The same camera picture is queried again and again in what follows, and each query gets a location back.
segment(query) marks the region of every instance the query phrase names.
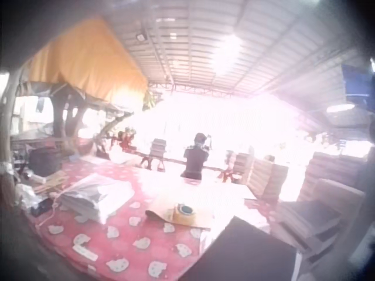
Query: black object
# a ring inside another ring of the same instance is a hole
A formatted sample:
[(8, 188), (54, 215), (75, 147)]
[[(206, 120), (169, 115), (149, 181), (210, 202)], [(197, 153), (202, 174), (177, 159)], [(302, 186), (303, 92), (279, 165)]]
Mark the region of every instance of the black object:
[(32, 216), (37, 218), (38, 216), (51, 210), (52, 205), (53, 205), (53, 200), (51, 198), (47, 198), (43, 200), (42, 202), (40, 202), (36, 208), (32, 207), (30, 213)]
[(29, 168), (37, 176), (50, 176), (62, 168), (62, 155), (53, 147), (35, 149), (29, 155)]
[(297, 250), (234, 217), (180, 281), (291, 281)]

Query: yellow tarp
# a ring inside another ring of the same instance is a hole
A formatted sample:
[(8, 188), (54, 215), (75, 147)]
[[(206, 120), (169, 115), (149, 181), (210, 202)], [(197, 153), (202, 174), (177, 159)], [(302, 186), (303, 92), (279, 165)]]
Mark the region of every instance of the yellow tarp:
[(44, 47), (30, 81), (69, 83), (112, 104), (140, 110), (147, 80), (102, 19), (87, 20)]

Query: fluorescent light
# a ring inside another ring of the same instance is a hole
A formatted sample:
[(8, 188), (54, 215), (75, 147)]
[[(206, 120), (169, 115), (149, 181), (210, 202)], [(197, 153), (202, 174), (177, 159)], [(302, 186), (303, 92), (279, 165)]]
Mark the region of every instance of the fluorescent light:
[(327, 108), (328, 113), (335, 113), (340, 111), (346, 111), (351, 110), (355, 107), (354, 104), (339, 104), (339, 105), (333, 105), (331, 107)]
[(137, 35), (137, 40), (139, 42), (144, 42), (144, 41), (146, 41), (146, 37), (141, 33), (141, 34)]
[(375, 61), (371, 58), (371, 67), (373, 68), (373, 73), (375, 73)]
[(219, 45), (212, 60), (213, 68), (217, 75), (224, 74), (234, 64), (240, 52), (241, 40), (236, 35), (227, 36)]
[(156, 19), (156, 22), (175, 22), (176, 19), (174, 18), (164, 18), (164, 19)]

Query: stack of cardboard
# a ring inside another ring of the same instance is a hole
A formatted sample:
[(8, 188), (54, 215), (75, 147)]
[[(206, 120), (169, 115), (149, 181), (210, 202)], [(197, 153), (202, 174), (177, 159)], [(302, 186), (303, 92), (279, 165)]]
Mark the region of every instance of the stack of cardboard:
[(298, 248), (309, 266), (328, 252), (341, 230), (341, 215), (320, 201), (283, 202), (277, 208), (277, 235)]
[(233, 173), (234, 174), (243, 174), (246, 169), (246, 164), (248, 162), (248, 158), (250, 157), (247, 153), (239, 153), (236, 155), (236, 159), (233, 165)]
[(335, 243), (352, 227), (363, 199), (364, 192), (360, 190), (320, 179), (313, 188), (313, 201), (278, 205), (278, 224), (272, 234), (298, 248), (311, 269), (329, 259)]
[(247, 186), (257, 198), (277, 201), (287, 175), (288, 167), (255, 159)]
[(305, 181), (298, 201), (312, 200), (313, 187), (319, 179), (334, 180), (355, 187), (364, 164), (365, 160), (362, 158), (315, 152), (306, 168)]
[(156, 158), (164, 158), (166, 148), (166, 140), (154, 139), (151, 144), (150, 156)]

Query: metal roof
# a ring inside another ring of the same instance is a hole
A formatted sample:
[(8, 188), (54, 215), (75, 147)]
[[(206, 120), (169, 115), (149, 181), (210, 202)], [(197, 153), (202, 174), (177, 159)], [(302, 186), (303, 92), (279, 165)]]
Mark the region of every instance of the metal roof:
[[(106, 16), (151, 84), (253, 97), (271, 92), (332, 127), (368, 124), (360, 109), (327, 115), (343, 103), (341, 64), (365, 67), (323, 0), (114, 0)], [(137, 35), (146, 36), (144, 42)], [(225, 36), (240, 50), (218, 75), (213, 56)]]

